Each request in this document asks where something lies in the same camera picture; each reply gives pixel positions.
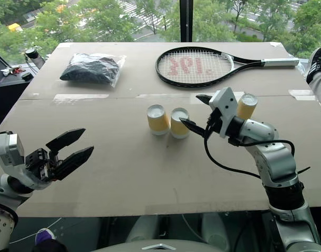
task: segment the window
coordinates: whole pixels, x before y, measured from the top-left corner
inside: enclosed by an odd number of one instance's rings
[[[63,42],[180,39],[178,0],[0,0],[0,55],[11,65]],[[321,0],[194,0],[192,41],[280,41],[308,58],[321,46]]]

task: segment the paper cup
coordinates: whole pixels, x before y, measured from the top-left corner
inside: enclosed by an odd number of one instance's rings
[[[162,105],[155,104],[148,108],[148,121],[154,135],[164,135],[170,129],[169,119]]]
[[[179,118],[189,118],[188,112],[183,108],[173,109],[171,113],[171,134],[175,138],[186,138],[190,130],[180,121]]]
[[[239,104],[237,105],[237,116],[246,120],[251,117],[256,108],[258,99],[250,93],[242,95]]]

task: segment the yellow vehicle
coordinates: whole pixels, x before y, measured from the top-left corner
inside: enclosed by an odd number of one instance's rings
[[[17,23],[14,23],[14,24],[11,24],[11,25],[9,25],[8,26],[8,29],[10,29],[11,31],[18,31],[18,32],[21,32],[23,29],[22,29],[22,27],[19,25],[19,24],[17,24]]]

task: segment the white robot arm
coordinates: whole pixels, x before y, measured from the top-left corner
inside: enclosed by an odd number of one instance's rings
[[[17,208],[52,181],[63,180],[85,163],[94,147],[75,152],[64,160],[58,151],[79,139],[85,129],[67,131],[46,144],[49,153],[38,149],[26,156],[19,136],[12,132],[0,133],[0,251],[8,247],[10,235],[18,222]]]
[[[228,141],[232,145],[244,146],[256,162],[260,174],[256,176],[262,180],[266,190],[284,249],[303,251],[307,248],[321,252],[319,234],[308,203],[303,198],[304,186],[296,172],[293,144],[279,140],[277,130],[268,123],[237,117],[237,102],[231,88],[223,88],[212,97],[199,95],[197,98],[213,110],[207,127],[203,129],[188,119],[181,121],[204,138],[206,152],[211,160],[220,165],[210,156],[207,147],[207,140],[212,132],[218,133],[222,138],[229,137]],[[291,152],[283,142],[292,145]]]

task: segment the tree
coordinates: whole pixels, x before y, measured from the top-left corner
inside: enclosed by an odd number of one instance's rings
[[[134,41],[136,21],[115,0],[81,0],[79,11],[86,22],[83,41]]]
[[[10,64],[24,62],[23,50],[24,36],[17,31],[10,31],[0,22],[0,56]]]
[[[285,31],[287,22],[292,18],[289,5],[291,0],[266,0],[260,2],[262,11],[257,21],[263,33],[263,41],[272,40]]]
[[[234,33],[236,32],[237,22],[239,21],[239,17],[241,13],[249,6],[248,0],[235,0],[232,9],[236,12],[235,16],[235,25],[234,25]]]
[[[165,13],[171,8],[172,0],[135,0],[136,14],[143,15],[146,26],[151,28],[153,34],[157,33],[157,25],[161,23]]]
[[[291,32],[280,34],[278,39],[289,53],[308,58],[321,46],[321,0],[303,4],[296,13]]]
[[[48,38],[59,43],[78,41],[81,18],[76,6],[67,7],[64,1],[54,0],[42,4],[42,7],[43,11],[36,18],[37,31],[45,33]]]
[[[224,5],[226,12],[230,12],[234,5],[234,0],[218,0],[218,2]]]
[[[24,24],[24,14],[40,8],[40,3],[51,0],[0,0],[0,22],[4,25]]]
[[[179,1],[167,15],[171,26],[161,32],[166,41],[180,41]],[[224,4],[213,0],[196,0],[193,9],[192,41],[233,41],[234,35],[225,25],[231,15],[226,12]]]

